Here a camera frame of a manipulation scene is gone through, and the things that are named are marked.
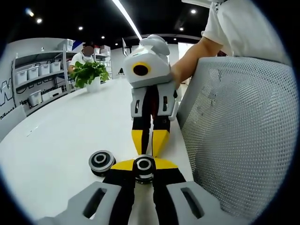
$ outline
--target person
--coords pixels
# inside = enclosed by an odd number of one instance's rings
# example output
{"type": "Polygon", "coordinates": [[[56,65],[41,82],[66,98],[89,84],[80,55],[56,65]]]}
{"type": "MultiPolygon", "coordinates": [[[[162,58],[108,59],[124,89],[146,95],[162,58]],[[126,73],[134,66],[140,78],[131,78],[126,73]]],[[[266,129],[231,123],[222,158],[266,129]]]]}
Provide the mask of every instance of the person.
{"type": "Polygon", "coordinates": [[[72,73],[75,68],[76,62],[80,62],[82,64],[84,64],[86,62],[93,62],[94,59],[92,57],[92,54],[94,54],[94,47],[95,46],[89,42],[83,44],[82,50],[73,56],[70,66],[68,67],[67,71],[69,73],[72,73]]]}
{"type": "Polygon", "coordinates": [[[200,58],[216,56],[220,50],[230,56],[290,65],[279,36],[251,0],[210,1],[209,18],[201,40],[171,68],[177,87],[194,74],[200,58]]]}

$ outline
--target white t-shirt sleeve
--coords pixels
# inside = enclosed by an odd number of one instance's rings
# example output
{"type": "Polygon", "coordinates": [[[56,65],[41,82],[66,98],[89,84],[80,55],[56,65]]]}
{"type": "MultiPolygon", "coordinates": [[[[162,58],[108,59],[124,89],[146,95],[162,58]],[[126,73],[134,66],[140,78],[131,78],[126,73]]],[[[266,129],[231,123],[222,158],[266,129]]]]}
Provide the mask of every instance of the white t-shirt sleeve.
{"type": "Polygon", "coordinates": [[[215,3],[211,3],[210,5],[210,14],[208,17],[205,31],[202,34],[202,36],[206,37],[209,40],[217,42],[220,45],[226,44],[226,35],[224,34],[219,23],[215,3]]]}
{"type": "Polygon", "coordinates": [[[80,56],[80,55],[79,54],[75,54],[73,56],[73,58],[71,60],[71,63],[70,63],[70,66],[75,66],[75,63],[80,61],[79,58],[78,58],[78,56],[80,56]]]}

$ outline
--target mesh chair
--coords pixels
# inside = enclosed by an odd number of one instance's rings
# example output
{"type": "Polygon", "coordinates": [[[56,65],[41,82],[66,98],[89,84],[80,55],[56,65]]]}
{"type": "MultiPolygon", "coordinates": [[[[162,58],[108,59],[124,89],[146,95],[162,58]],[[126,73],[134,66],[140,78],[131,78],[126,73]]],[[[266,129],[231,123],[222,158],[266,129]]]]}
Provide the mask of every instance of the mesh chair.
{"type": "Polygon", "coordinates": [[[195,181],[224,211],[253,220],[273,198],[293,157],[298,104],[287,65],[199,60],[177,118],[195,181]]]}
{"type": "Polygon", "coordinates": [[[0,142],[23,119],[26,118],[24,106],[20,105],[0,120],[0,142]]]}

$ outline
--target black wheel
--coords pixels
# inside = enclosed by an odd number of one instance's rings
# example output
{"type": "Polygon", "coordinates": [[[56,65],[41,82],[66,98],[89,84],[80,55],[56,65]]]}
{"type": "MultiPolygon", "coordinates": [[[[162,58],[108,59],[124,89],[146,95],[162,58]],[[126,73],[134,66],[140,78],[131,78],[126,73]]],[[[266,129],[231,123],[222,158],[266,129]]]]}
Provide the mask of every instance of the black wheel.
{"type": "Polygon", "coordinates": [[[153,180],[154,159],[150,155],[140,155],[135,159],[135,180],[139,184],[150,184],[153,180]]]}
{"type": "Polygon", "coordinates": [[[96,151],[89,158],[89,166],[93,174],[104,177],[107,171],[116,164],[113,154],[106,150],[96,151]]]}

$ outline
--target potted plant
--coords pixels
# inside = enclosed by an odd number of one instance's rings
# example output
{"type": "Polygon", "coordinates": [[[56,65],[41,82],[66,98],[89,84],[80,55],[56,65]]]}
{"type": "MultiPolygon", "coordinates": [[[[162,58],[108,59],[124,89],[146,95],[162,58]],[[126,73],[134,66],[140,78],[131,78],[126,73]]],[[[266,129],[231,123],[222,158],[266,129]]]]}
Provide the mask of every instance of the potted plant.
{"type": "Polygon", "coordinates": [[[109,79],[105,66],[98,62],[76,62],[70,77],[75,80],[75,87],[84,88],[86,85],[88,92],[98,91],[101,82],[109,79]]]}

